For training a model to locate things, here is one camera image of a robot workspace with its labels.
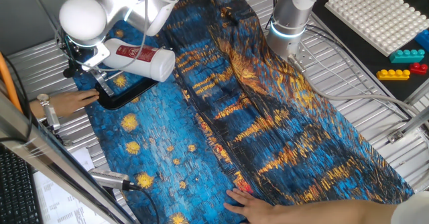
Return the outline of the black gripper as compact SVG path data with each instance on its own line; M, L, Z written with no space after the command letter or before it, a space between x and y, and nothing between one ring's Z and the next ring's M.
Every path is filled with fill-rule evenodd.
M74 78L79 74L84 73L81 64L83 62L85 51L81 50L78 46L71 46L64 44L63 50L65 55L68 57L68 68L63 71L63 75L66 78Z

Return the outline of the person's left hand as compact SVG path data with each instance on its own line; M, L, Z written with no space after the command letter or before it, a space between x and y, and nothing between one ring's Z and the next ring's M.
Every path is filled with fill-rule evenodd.
M51 104L59 117L67 117L75 111L94 103L99 99L95 89L87 91L65 92L51 98Z

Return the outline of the person's right hand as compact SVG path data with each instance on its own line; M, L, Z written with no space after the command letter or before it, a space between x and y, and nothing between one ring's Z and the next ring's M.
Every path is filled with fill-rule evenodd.
M244 216L250 223L265 223L274 214L274 206L253 197L248 192L243 192L237 188L227 190L226 194L234 201L239 203L239 206L234 206L229 203L223 203L226 210Z

